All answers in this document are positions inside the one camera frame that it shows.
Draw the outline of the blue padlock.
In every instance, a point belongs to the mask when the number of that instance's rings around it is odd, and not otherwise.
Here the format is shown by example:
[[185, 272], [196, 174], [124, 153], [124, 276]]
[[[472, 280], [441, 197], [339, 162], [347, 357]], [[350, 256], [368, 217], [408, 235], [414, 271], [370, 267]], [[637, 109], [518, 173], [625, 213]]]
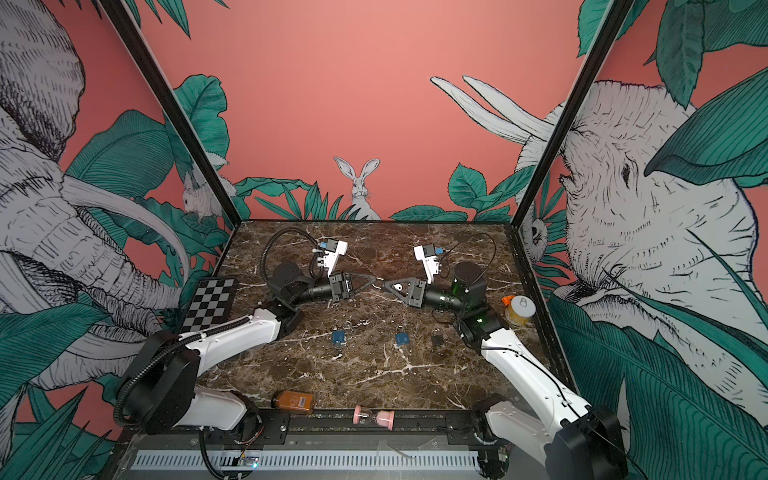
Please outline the blue padlock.
[[395, 345], [397, 347], [402, 347], [410, 343], [409, 334], [405, 331], [396, 333], [394, 336], [394, 339], [395, 339]]
[[331, 343], [336, 348], [342, 348], [346, 345], [346, 332], [344, 330], [334, 330], [331, 333]]

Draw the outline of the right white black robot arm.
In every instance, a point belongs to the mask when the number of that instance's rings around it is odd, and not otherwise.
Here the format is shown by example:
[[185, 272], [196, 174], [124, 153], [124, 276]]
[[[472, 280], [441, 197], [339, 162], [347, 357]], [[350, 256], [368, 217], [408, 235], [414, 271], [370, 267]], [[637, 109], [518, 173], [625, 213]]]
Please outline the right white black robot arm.
[[450, 286], [415, 277], [389, 280], [384, 290], [414, 308], [454, 314], [464, 344], [493, 365], [532, 408], [502, 400], [482, 407], [480, 430], [537, 460], [552, 479], [625, 479], [629, 474], [617, 417], [590, 405], [531, 354], [487, 300], [482, 268], [459, 263]]

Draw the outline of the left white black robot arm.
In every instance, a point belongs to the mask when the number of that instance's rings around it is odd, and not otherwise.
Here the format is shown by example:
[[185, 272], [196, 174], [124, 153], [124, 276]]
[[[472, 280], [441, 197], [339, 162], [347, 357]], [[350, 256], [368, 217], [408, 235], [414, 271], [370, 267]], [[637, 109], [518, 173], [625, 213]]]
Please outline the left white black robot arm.
[[257, 408], [242, 394], [199, 386], [199, 377], [225, 360], [292, 333], [303, 318], [301, 304], [340, 302], [376, 281], [374, 275], [357, 272], [312, 278], [294, 263], [280, 264], [267, 282], [269, 296], [251, 314], [197, 332], [152, 335], [117, 387], [115, 423], [147, 434], [196, 427], [256, 435]]

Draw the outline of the pink hourglass timer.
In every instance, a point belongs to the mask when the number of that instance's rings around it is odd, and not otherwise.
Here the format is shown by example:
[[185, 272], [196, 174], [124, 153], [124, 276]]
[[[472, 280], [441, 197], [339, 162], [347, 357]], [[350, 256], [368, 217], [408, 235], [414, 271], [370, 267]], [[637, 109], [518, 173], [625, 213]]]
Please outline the pink hourglass timer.
[[353, 424], [358, 426], [376, 426], [392, 431], [394, 420], [393, 410], [372, 410], [357, 405], [353, 411]]

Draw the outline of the amber brown bottle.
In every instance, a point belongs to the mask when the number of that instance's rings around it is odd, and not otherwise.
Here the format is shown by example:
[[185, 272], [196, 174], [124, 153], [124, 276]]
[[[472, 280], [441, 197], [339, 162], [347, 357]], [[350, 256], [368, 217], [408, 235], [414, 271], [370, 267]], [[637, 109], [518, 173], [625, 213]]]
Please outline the amber brown bottle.
[[300, 414], [311, 414], [314, 409], [314, 395], [292, 390], [276, 392], [270, 403], [273, 409]]

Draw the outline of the black white checkerboard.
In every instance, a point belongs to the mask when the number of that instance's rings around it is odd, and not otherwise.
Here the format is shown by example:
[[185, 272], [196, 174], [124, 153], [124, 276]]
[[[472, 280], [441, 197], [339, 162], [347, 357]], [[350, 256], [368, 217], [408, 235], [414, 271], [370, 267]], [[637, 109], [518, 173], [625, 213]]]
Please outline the black white checkerboard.
[[238, 280], [232, 276], [207, 277], [200, 280], [179, 332], [197, 332], [225, 323], [229, 318], [238, 284]]

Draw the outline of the white perforated strip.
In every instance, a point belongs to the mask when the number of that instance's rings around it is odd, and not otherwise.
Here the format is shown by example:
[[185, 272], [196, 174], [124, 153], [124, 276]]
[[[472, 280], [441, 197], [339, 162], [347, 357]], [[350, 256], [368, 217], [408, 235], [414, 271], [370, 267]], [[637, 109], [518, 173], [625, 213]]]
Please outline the white perforated strip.
[[[216, 451], [211, 465], [223, 472], [237, 471], [477, 471], [478, 455], [470, 451], [374, 450], [249, 450]], [[131, 471], [204, 471], [203, 456], [192, 450], [141, 450]]]

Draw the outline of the black mounting rail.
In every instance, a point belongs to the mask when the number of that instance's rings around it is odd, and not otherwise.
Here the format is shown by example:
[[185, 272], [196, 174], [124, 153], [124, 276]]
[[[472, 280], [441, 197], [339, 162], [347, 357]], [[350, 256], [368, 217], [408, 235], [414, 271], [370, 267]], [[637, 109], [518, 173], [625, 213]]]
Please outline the black mounting rail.
[[352, 409], [319, 409], [300, 414], [271, 408], [205, 407], [201, 413], [161, 412], [127, 427], [120, 436], [126, 444], [145, 436], [194, 439], [198, 431], [214, 444], [263, 447], [286, 445], [291, 437], [310, 436], [438, 436], [450, 445], [490, 449], [514, 442], [491, 431], [490, 421], [479, 409], [396, 409], [393, 430], [353, 424]]

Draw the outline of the left black frame post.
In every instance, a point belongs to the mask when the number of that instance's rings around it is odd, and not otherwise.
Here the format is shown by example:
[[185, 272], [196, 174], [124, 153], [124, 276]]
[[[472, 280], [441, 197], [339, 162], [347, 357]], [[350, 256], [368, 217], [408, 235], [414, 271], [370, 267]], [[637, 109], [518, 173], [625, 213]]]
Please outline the left black frame post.
[[164, 114], [170, 120], [181, 143], [201, 170], [208, 186], [220, 203], [225, 217], [235, 228], [239, 227], [242, 219], [231, 200], [231, 195], [225, 191], [217, 171], [209, 162], [201, 140], [182, 109], [166, 76], [157, 64], [154, 55], [143, 39], [132, 14], [122, 1], [101, 0], [99, 4], [152, 90], [154, 97], [161, 105]]

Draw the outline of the black frame post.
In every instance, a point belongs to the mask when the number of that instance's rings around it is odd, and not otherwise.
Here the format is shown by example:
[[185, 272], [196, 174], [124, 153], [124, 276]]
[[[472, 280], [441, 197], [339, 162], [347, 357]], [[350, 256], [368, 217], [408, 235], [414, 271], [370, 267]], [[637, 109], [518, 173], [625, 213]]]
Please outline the black frame post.
[[201, 170], [208, 186], [220, 203], [225, 217], [235, 228], [239, 227], [242, 219], [231, 200], [231, 195], [225, 191], [217, 171], [209, 162], [201, 140], [182, 109], [166, 76], [157, 64], [154, 55], [143, 39], [132, 14], [122, 1], [101, 0], [99, 4], [152, 90], [154, 97], [161, 105], [164, 114], [170, 120], [181, 143]]
[[546, 174], [554, 160], [558, 157], [560, 148], [582, 108], [600, 69], [607, 57], [618, 33], [626, 20], [633, 5], [632, 0], [615, 0], [608, 5], [594, 42], [590, 47], [574, 86], [567, 98], [554, 131], [547, 141], [544, 152], [536, 165], [531, 181], [525, 191], [522, 201], [511, 221], [514, 228], [520, 228], [528, 210], [534, 202], [538, 189], [543, 184]]

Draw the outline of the right black frame post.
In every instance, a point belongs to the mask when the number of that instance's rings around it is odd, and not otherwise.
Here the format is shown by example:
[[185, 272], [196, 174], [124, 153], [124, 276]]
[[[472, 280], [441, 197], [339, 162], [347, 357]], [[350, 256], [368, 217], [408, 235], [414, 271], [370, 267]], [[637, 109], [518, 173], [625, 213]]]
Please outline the right black frame post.
[[514, 228], [520, 228], [528, 210], [534, 202], [538, 189], [543, 184], [546, 174], [554, 160], [558, 157], [560, 148], [582, 108], [600, 69], [607, 57], [618, 33], [626, 20], [633, 5], [632, 0], [615, 0], [608, 5], [594, 42], [590, 47], [574, 86], [567, 98], [554, 131], [547, 141], [544, 152], [536, 165], [531, 181], [525, 191], [522, 201], [511, 221]]

